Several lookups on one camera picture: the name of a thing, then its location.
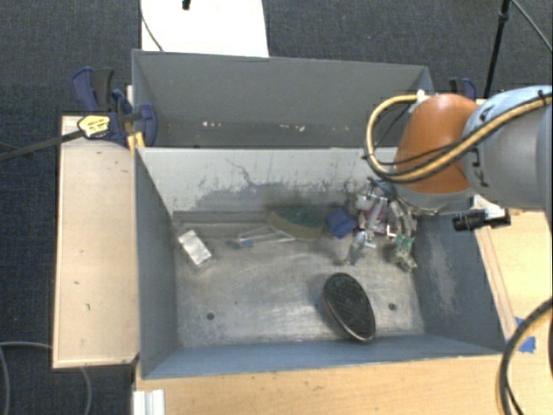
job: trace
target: bin floor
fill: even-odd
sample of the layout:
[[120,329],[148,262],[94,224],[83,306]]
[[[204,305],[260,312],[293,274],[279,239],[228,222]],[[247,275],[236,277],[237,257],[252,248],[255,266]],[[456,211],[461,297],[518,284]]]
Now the bin floor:
[[196,267],[175,243],[175,280],[181,345],[196,348],[259,342],[347,338],[322,303],[326,279],[346,272],[364,287],[376,319],[376,336],[424,331],[413,277],[385,261],[387,244],[366,248],[358,265],[344,263],[350,236],[317,241],[254,244],[237,249],[238,235],[264,225],[192,222],[174,213],[175,238],[193,229],[212,252]]

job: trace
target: black oval object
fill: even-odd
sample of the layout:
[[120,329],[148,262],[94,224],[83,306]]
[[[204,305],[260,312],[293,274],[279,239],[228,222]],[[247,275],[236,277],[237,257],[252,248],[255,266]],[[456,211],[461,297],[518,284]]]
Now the black oval object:
[[369,342],[376,323],[371,302],[363,287],[351,275],[340,272],[327,279],[323,289],[326,308],[338,324],[355,340]]

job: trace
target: clamp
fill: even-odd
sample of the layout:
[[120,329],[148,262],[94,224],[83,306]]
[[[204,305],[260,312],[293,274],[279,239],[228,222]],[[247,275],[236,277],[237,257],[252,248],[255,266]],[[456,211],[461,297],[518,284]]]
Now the clamp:
[[107,140],[121,146],[127,144],[129,135],[142,132],[146,146],[152,146],[158,126],[154,106],[147,103],[133,110],[121,90],[111,90],[113,74],[110,68],[83,67],[71,78],[73,95],[86,113],[77,126],[86,138]]

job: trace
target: white paper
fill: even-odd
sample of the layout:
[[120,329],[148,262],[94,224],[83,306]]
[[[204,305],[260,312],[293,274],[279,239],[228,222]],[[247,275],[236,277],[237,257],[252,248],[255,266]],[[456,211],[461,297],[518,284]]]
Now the white paper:
[[[166,52],[268,57],[261,0],[143,0],[143,17]],[[142,28],[142,49],[159,50]]]

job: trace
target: gray bin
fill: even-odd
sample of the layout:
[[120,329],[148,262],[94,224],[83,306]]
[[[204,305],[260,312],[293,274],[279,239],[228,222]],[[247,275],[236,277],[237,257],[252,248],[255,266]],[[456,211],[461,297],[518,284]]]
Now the gray bin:
[[[345,265],[351,240],[329,232],[316,242],[228,244],[274,208],[347,206],[371,174],[361,159],[367,113],[419,87],[432,89],[425,67],[134,52],[135,104],[154,103],[160,119],[156,147],[135,161],[145,379],[502,350],[475,238],[447,217],[420,221],[413,274],[387,261],[384,243]],[[179,245],[187,230],[213,254],[205,265]],[[369,344],[348,340],[324,312],[322,286],[337,271],[372,301]]]

